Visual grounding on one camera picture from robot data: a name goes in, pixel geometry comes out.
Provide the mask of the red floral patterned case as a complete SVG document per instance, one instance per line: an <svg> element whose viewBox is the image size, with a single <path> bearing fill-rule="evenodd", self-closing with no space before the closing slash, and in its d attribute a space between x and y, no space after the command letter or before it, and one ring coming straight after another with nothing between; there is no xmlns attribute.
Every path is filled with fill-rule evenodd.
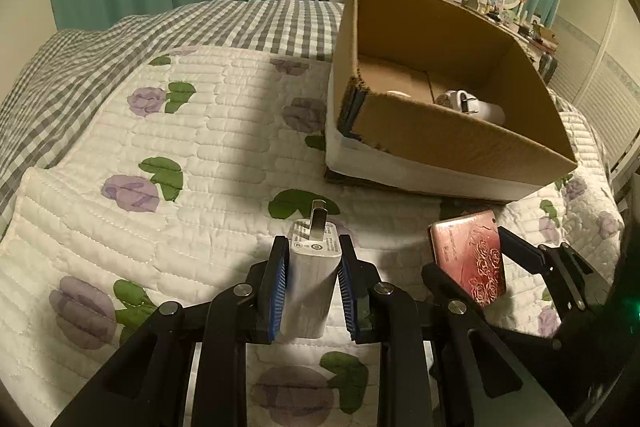
<svg viewBox="0 0 640 427"><path fill-rule="evenodd" d="M491 210L436 222L430 236L436 265L481 308L506 292L498 225Z"/></svg>

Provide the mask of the white charger adapter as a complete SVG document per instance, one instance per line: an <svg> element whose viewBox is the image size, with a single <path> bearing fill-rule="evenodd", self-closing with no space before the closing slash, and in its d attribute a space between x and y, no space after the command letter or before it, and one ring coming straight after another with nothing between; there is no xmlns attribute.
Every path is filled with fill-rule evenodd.
<svg viewBox="0 0 640 427"><path fill-rule="evenodd" d="M328 203L315 199L308 218L288 234L288 275L281 332L286 338L318 339L326 329L342 251Z"/></svg>

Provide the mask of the cardboard box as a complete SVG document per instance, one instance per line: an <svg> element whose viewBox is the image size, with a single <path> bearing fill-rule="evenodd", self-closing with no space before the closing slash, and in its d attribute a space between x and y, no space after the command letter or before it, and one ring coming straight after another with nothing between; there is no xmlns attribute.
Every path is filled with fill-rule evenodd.
<svg viewBox="0 0 640 427"><path fill-rule="evenodd" d="M326 165L408 192L513 202L577 161L546 85L507 32L446 0L346 0Z"/></svg>

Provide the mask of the white dressing table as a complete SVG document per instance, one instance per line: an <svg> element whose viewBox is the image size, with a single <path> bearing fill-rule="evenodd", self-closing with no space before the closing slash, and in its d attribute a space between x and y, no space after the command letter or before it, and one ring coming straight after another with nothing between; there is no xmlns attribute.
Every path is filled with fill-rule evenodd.
<svg viewBox="0 0 640 427"><path fill-rule="evenodd" d="M540 34L540 26L517 24L506 18L506 11L499 11L495 6L486 5L484 14L518 42L544 83L549 84L558 68L558 59L555 57L558 45Z"/></svg>

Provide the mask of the white floral quilt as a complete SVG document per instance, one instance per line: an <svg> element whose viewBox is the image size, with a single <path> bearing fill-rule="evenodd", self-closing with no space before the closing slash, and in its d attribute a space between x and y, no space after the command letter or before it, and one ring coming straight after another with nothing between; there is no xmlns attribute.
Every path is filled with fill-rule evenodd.
<svg viewBox="0 0 640 427"><path fill-rule="evenodd" d="M1 380L33 426L161 303L244 280L317 198L383 281L425 298L428 226L487 205L326 183L330 70L216 46L167 53L116 88L57 166L27 170L1 243ZM172 88L191 95L176 113L142 105ZM496 217L534 245L569 243L611 280L624 225L600 147L552 100L578 168ZM350 341L337 288L322 338L247 351L250 426L375 425L378 346Z"/></svg>

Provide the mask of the grey checkered bedsheet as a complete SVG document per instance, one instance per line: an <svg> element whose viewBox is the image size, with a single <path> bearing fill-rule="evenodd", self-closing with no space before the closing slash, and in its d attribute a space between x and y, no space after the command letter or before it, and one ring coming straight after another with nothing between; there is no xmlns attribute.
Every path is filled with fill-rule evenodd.
<svg viewBox="0 0 640 427"><path fill-rule="evenodd" d="M30 167L55 166L138 66L184 46L228 46L331 61L344 6L214 0L130 15L102 31L64 29L24 66L1 104L1 223Z"/></svg>

